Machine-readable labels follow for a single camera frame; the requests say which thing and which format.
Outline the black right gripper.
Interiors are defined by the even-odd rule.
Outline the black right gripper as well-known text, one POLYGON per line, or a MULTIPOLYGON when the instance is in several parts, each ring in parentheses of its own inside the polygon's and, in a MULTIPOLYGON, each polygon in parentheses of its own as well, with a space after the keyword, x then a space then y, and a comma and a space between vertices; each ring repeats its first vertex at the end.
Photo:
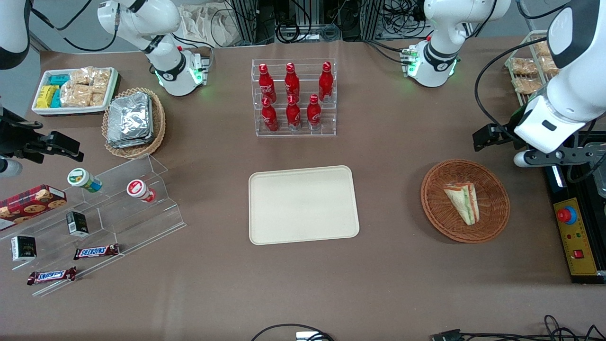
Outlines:
POLYGON ((38 121, 27 121, 10 110, 2 110, 0 115, 0 153, 2 157, 20 158, 34 163, 44 162, 44 153, 71 158, 83 162, 80 142, 60 132, 41 134, 37 129, 44 125, 38 121))

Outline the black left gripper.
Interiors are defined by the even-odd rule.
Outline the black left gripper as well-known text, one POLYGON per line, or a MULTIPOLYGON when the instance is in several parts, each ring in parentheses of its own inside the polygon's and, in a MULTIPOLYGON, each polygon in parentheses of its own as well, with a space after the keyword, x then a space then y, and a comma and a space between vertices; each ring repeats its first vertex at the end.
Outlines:
MULTIPOLYGON (((476 130, 472 134, 472 144, 477 153, 491 145, 500 145, 505 143, 517 143, 519 138, 514 132, 516 124, 506 124, 502 126, 502 131, 497 125, 486 125, 476 130)), ((544 153, 529 144, 523 144, 526 151, 523 151, 524 167, 547 167, 552 165, 571 166, 582 165, 585 163, 597 163, 605 155, 605 145, 586 145, 583 147, 567 147, 560 145, 551 153, 544 153)))

